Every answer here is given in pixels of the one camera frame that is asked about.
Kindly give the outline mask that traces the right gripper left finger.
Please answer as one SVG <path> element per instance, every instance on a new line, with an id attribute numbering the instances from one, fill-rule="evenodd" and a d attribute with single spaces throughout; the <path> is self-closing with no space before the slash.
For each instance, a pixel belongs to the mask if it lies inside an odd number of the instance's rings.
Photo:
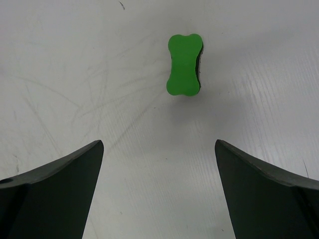
<path id="1" fill-rule="evenodd" d="M 0 182 L 2 239 L 80 239 L 102 165 L 96 140 L 60 159 Z"/>

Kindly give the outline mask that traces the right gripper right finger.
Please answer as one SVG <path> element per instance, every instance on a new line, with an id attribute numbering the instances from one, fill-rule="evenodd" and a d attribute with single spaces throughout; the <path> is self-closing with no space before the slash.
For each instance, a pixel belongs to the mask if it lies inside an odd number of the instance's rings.
<path id="1" fill-rule="evenodd" d="M 215 155 L 238 239 L 317 239 L 319 182 L 217 140 Z"/>

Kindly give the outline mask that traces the green whiteboard eraser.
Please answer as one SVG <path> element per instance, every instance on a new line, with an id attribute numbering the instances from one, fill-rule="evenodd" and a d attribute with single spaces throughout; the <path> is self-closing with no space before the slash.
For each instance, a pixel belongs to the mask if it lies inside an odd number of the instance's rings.
<path id="1" fill-rule="evenodd" d="M 203 40 L 198 34 L 174 35 L 168 41 L 171 71 L 166 83 L 173 96 L 195 96 L 200 90 L 199 63 Z"/>

